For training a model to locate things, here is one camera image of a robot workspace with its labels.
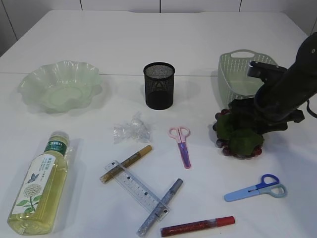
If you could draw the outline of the black blue right robot arm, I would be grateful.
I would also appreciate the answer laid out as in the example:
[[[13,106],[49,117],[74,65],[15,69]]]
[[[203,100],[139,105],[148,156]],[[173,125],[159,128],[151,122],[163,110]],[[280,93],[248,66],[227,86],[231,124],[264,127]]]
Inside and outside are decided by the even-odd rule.
[[[301,44],[289,68],[252,61],[247,75],[263,85],[254,97],[229,104],[234,129],[265,134],[286,130],[289,121],[300,123],[305,117],[298,108],[317,93],[316,33]]]

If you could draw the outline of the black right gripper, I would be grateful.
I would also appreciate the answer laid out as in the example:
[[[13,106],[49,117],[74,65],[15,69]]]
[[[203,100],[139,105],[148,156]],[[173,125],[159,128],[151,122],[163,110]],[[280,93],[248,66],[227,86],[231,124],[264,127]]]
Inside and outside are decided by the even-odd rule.
[[[232,126],[235,130],[251,129],[263,135],[273,131],[284,131],[288,122],[300,123],[304,113],[297,108],[287,108],[280,104],[271,89],[282,78],[281,73],[248,73],[248,76],[261,79],[264,83],[252,98],[233,100],[229,103]]]

